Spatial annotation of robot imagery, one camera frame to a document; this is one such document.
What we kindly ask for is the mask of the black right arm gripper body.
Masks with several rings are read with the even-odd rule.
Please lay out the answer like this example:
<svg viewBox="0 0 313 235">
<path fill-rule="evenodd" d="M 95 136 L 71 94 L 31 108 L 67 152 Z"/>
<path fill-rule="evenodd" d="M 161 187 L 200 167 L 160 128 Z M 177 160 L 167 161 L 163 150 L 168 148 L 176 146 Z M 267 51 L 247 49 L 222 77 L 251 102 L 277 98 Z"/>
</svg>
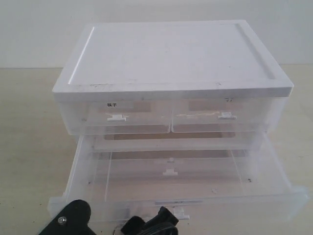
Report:
<svg viewBox="0 0 313 235">
<path fill-rule="evenodd" d="M 78 199 L 67 204 L 43 227 L 38 235 L 95 235 L 88 223 L 91 217 L 89 203 Z"/>
</svg>

